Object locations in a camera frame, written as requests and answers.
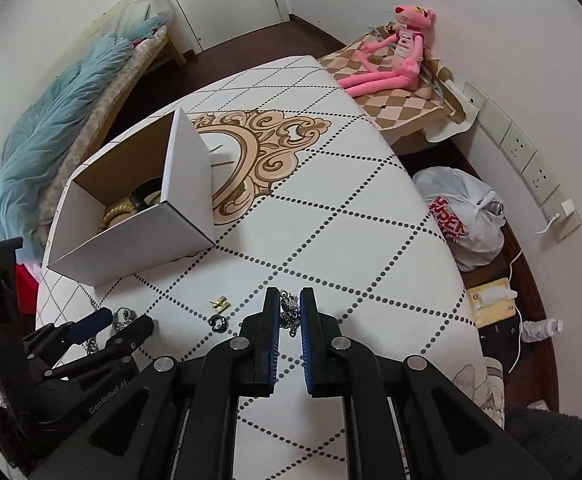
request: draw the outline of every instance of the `light blue comforter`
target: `light blue comforter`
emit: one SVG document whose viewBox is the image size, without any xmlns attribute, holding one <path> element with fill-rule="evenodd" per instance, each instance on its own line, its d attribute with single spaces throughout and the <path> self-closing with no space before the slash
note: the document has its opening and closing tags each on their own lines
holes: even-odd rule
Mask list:
<svg viewBox="0 0 582 480">
<path fill-rule="evenodd" d="M 8 136 L 0 168 L 0 240 L 24 238 L 18 262 L 42 261 L 44 248 L 34 234 L 38 195 L 57 172 L 95 101 L 131 55 L 132 41 L 165 21 L 156 18 L 128 38 L 103 36 L 87 57 L 49 86 Z"/>
</svg>

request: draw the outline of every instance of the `gold bracelet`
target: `gold bracelet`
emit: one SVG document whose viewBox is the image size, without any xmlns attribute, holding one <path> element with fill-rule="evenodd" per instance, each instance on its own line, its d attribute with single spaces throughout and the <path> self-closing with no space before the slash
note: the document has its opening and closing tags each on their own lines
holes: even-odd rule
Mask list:
<svg viewBox="0 0 582 480">
<path fill-rule="evenodd" d="M 100 233 L 106 231 L 108 227 L 111 225 L 111 222 L 115 220 L 117 217 L 122 216 L 123 214 L 134 215 L 135 213 L 137 213 L 135 207 L 133 207 L 129 203 L 116 205 L 113 209 L 111 209 L 111 211 L 104 215 L 102 223 L 100 224 Z"/>
</svg>

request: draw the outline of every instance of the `door frame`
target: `door frame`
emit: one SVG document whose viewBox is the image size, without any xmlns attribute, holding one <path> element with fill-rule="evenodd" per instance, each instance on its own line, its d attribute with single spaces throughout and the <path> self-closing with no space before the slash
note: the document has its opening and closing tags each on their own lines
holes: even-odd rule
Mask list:
<svg viewBox="0 0 582 480">
<path fill-rule="evenodd" d="M 199 41 L 197 41 L 196 35 L 193 33 L 193 28 L 191 28 L 191 25 L 186 18 L 184 9 L 182 9 L 178 0 L 168 1 L 173 9 L 174 23 L 171 28 L 171 33 L 176 47 L 182 53 L 193 50 L 195 54 L 199 54 L 203 49 Z M 275 1 L 280 13 L 280 20 L 282 22 L 288 22 L 289 9 L 286 0 Z"/>
</svg>

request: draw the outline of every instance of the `open cardboard box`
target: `open cardboard box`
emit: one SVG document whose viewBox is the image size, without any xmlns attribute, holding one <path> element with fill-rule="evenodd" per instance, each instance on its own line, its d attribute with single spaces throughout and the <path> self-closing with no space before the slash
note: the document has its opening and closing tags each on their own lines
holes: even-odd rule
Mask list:
<svg viewBox="0 0 582 480">
<path fill-rule="evenodd" d="M 108 206 L 158 176 L 159 203 L 99 233 Z M 48 268 L 98 286 L 207 249 L 214 240 L 210 152 L 178 107 L 69 181 Z"/>
</svg>

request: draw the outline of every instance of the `gray fuzzy fabric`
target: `gray fuzzy fabric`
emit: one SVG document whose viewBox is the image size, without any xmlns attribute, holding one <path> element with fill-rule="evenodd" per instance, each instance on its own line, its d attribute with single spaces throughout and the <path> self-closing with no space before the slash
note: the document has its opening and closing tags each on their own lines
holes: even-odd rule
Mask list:
<svg viewBox="0 0 582 480">
<path fill-rule="evenodd" d="M 582 420 L 513 406 L 504 430 L 544 466 L 554 480 L 569 480 L 582 465 Z"/>
</svg>

